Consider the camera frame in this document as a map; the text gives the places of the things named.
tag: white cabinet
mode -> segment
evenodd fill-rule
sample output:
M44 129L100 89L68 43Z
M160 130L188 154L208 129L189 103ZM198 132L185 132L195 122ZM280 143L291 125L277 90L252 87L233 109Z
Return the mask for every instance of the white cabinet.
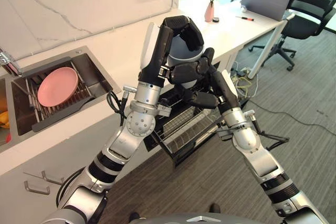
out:
M60 186L44 181L41 171L45 170L46 176L54 180L66 179L91 163L118 127L119 115L114 114L2 175L0 223L36 224L56 210L55 200ZM34 190L47 191L49 186L50 194L27 191L26 180Z
M49 195L31 193L25 189L24 181L31 189L47 191ZM24 174L18 166L0 177L0 222L3 224L36 224L46 213L56 209L55 198L59 186L41 178Z

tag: black chair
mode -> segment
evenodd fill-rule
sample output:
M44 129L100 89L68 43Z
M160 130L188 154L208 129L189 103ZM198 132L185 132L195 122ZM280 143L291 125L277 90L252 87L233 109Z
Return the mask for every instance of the black chair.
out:
M282 31L282 36L277 44L272 47L267 59L262 63L262 67L265 62L275 54L280 54L291 65L287 68L291 71L294 67L294 62L290 59L295 56L296 51L283 48L286 37L295 39L307 39L310 36L319 35L331 17L336 13L336 9L333 8L336 0L290 0L287 6L288 9L296 10L300 13L307 14L320 21L315 23L309 19L296 15L294 18L288 21L287 25ZM248 50L253 51L253 48L264 48L265 46L252 46Z

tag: kitchen counter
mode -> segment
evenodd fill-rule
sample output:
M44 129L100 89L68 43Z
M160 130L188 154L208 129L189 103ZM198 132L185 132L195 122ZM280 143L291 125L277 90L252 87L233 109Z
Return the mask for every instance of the kitchen counter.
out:
M219 62L222 57L237 52L243 48L245 43L259 36L260 31L256 28L256 24L235 17L240 14L238 1L218 7L217 12L220 13L220 22L206 23L203 16L204 10L198 13L186 13L179 9L172 9L170 12L159 16L32 55L18 61L18 64L21 67L29 66L63 52L87 46L120 88L124 84L136 87L140 71L140 55L149 22L155 22L159 25L165 17L188 15L195 21L202 32L205 48L215 48L214 63ZM277 25L275 20L257 14L249 15L249 17L251 16L255 19L255 22L260 22L260 27L263 30L265 30L265 26L267 26L268 30L272 30ZM5 71L1 69L0 76L3 74L5 74ZM166 81L165 89L170 87L171 85ZM100 102L3 151L0 153L0 175L113 113L106 101Z

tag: faucet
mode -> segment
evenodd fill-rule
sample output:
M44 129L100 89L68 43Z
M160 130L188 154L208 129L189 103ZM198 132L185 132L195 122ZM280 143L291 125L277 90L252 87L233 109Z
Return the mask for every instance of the faucet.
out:
M22 72L15 59L0 48L0 65L11 75L21 76Z

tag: sink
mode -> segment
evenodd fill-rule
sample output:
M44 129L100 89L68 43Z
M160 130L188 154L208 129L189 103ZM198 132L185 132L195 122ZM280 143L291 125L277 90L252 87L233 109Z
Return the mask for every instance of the sink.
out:
M65 103L43 107L38 103L37 91L44 78L60 67L76 70L79 84L75 94ZM89 108L106 98L109 90L121 90L87 47L40 61L22 68L22 76L7 81L10 131L19 142L54 125L67 116Z

